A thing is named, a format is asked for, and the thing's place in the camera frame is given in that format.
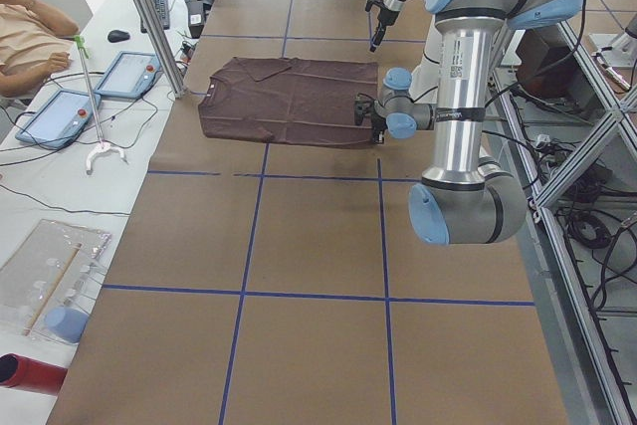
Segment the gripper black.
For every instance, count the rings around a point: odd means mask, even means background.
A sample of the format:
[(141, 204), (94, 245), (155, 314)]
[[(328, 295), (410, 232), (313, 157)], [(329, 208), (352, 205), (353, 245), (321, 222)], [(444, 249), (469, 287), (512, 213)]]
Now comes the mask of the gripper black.
[(369, 51), (375, 52), (384, 39), (385, 30), (393, 26), (396, 21), (396, 12), (385, 7), (381, 7), (377, 15), (377, 26), (370, 39)]
[(371, 119), (372, 125), (372, 141), (374, 143), (384, 143), (385, 142), (385, 131), (387, 130), (387, 125), (385, 118), (382, 116), (373, 117)]

